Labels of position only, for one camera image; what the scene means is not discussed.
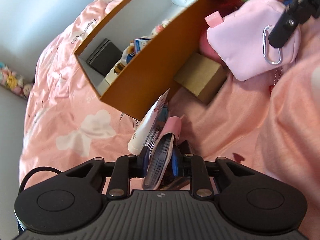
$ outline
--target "white tube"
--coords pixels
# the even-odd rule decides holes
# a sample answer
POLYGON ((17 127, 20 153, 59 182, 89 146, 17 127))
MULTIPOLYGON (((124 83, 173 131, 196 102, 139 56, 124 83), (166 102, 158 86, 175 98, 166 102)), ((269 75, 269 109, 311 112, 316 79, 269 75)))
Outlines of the white tube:
POLYGON ((153 104, 153 106, 142 119, 135 133, 132 135, 131 140, 128 143, 128 150, 130 153, 135 155, 140 154, 149 133, 152 132, 152 129, 154 128, 157 117, 161 113, 168 92, 169 90, 160 96, 159 99, 153 104))

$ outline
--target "plush toy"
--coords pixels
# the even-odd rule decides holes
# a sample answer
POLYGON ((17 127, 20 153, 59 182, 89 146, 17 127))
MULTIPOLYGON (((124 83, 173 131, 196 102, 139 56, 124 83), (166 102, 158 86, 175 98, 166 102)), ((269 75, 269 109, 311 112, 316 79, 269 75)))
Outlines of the plush toy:
POLYGON ((215 62, 218 62, 220 64, 224 63, 218 53, 216 53, 216 51, 209 44, 207 39, 207 30, 205 30, 200 36, 199 51, 203 56, 210 58, 215 62))
POLYGON ((135 56, 134 45, 133 45, 133 42, 131 42, 130 45, 122 53, 121 64, 123 66, 127 66, 134 56, 135 56))
POLYGON ((2 62, 0 62, 0 85, 22 98, 28 98, 33 86, 31 83, 26 83, 23 76, 18 75, 2 62))
POLYGON ((167 25, 171 22, 170 19, 162 21, 161 24, 157 25, 151 32, 150 38, 154 38, 158 33, 160 33, 167 25))
POLYGON ((124 69, 124 65, 122 65, 121 60, 119 60, 115 65, 114 73, 119 75, 123 69, 124 69))
POLYGON ((25 85, 23 86, 23 94, 24 94, 24 96, 25 96, 26 98, 29 97, 30 91, 31 91, 31 89, 32 89, 32 86, 33 86, 33 84, 31 84, 31 83, 25 84, 25 85))

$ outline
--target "beige cardboard box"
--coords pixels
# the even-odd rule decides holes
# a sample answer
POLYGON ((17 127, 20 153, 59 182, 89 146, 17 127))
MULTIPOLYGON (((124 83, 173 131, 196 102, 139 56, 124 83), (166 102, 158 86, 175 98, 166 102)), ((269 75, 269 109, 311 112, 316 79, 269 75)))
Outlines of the beige cardboard box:
POLYGON ((222 66, 199 53, 193 53, 174 80, 208 104, 217 94, 227 75, 222 66))

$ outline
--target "pink bedspread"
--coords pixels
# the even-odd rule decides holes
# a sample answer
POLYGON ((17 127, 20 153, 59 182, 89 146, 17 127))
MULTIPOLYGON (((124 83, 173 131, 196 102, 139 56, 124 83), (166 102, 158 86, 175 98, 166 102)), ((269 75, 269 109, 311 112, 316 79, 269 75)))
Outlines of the pink bedspread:
MULTIPOLYGON (((65 171, 96 156, 106 161, 128 154, 132 118, 101 103, 86 81, 73 52, 82 39, 121 0, 95 0, 41 54, 36 84, 25 119, 20 181, 33 168, 65 171)), ((320 21, 301 28, 296 63, 269 93, 275 70, 239 82, 228 80, 209 106, 181 89, 171 100, 182 119, 180 140, 188 139, 206 160, 234 159, 299 188, 308 200, 300 227, 320 237, 320 21)), ((28 186, 52 174, 34 175, 28 186)), ((133 179, 132 188, 141 180, 133 179)))

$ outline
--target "carabiner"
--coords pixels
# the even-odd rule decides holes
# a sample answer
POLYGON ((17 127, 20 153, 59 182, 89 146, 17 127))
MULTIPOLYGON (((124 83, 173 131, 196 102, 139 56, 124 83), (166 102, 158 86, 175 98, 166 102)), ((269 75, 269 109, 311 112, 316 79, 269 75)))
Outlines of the carabiner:
POLYGON ((278 53, 279 53, 279 61, 278 62, 273 62, 268 58, 268 50, 267 50, 267 30, 271 28, 271 25, 268 25, 264 28, 263 30, 263 35, 262 35, 262 40, 263 40, 263 57, 264 59, 272 65, 280 65, 282 63, 282 50, 278 49, 278 53))

